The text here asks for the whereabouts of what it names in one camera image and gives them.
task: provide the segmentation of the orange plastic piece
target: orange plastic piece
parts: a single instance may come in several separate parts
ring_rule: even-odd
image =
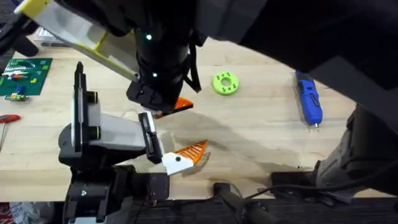
[[[191,159],[193,161],[193,164],[196,164],[202,157],[203,153],[205,152],[206,147],[207,147],[207,140],[204,140],[192,146],[188,146],[179,149],[177,151],[174,151],[174,153],[186,157],[188,159]]]
[[[191,106],[191,105],[193,105],[193,103],[191,101],[185,99],[184,97],[179,97],[177,102],[175,103],[174,110],[178,110],[183,107]]]
[[[174,114],[176,112],[180,112],[189,108],[193,108],[193,103],[190,100],[185,99],[184,97],[179,97],[174,105],[173,111],[166,114],[157,114],[155,115],[155,119],[163,118],[164,116],[167,116],[169,114]]]

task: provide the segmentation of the green gear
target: green gear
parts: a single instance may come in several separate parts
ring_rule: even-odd
[[[229,85],[224,86],[222,84],[222,81],[229,82]],[[231,72],[220,72],[213,79],[213,87],[218,94],[228,96],[235,93],[236,90],[238,90],[239,80]]]

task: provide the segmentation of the black cable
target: black cable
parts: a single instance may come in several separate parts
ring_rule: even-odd
[[[142,208],[144,207],[144,204],[145,204],[145,201],[143,201],[142,204],[141,204],[141,206],[138,208],[138,212],[137,212],[137,215],[136,215],[136,219],[134,220],[134,224],[137,223],[138,216],[141,214],[141,210],[142,210]]]
[[[310,186],[295,185],[295,184],[281,184],[281,185],[275,185],[275,186],[269,187],[267,189],[261,190],[255,194],[252,194],[252,195],[246,197],[245,199],[257,197],[258,195],[262,195],[270,190],[275,190],[275,189],[291,188],[291,189],[300,189],[300,190],[315,190],[315,191],[329,191],[329,192],[346,190],[346,189],[362,186],[365,183],[369,182],[370,180],[373,180],[373,179],[379,177],[380,175],[384,174],[385,172],[389,171],[390,169],[394,168],[396,165],[398,165],[398,159],[379,168],[378,170],[375,170],[372,174],[366,175],[364,177],[353,180],[346,184],[341,184],[341,185],[336,185],[336,186],[331,186],[331,187],[310,187]]]
[[[205,203],[205,202],[208,202],[210,200],[213,200],[213,198],[208,198],[208,199],[203,199],[203,200],[192,200],[192,201],[189,201],[189,202],[175,203],[175,204],[172,204],[172,205],[161,205],[161,206],[158,206],[158,205],[144,205],[144,207],[147,207],[147,208],[169,208],[169,207],[174,207],[174,206],[184,206],[184,205],[191,205],[191,204],[196,204],[196,203]],[[165,202],[174,202],[174,201],[164,200],[164,201],[159,201],[158,204],[159,203],[165,203]]]

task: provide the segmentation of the wooden tabletop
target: wooden tabletop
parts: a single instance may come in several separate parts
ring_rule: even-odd
[[[22,119],[6,127],[0,152],[0,202],[64,200],[70,171],[59,163],[58,135],[70,120],[72,78],[78,61],[88,89],[99,93],[101,111],[137,120],[142,108],[129,101],[129,80],[87,56],[64,48],[42,48],[37,57],[53,58],[40,96],[27,102],[0,100],[0,114]],[[171,177],[170,198],[207,198],[213,182],[231,182],[243,195],[269,183],[275,171],[312,170],[340,142],[354,103],[317,83],[323,108],[319,132],[302,121],[294,71],[273,59],[228,42],[208,40],[198,50],[203,90],[184,85],[181,96],[194,108],[155,122],[166,151],[208,139],[200,165]],[[239,90],[220,96],[212,78],[222,71],[238,76]],[[139,172],[162,170],[145,156],[126,163]],[[379,195],[363,192],[364,196]]]

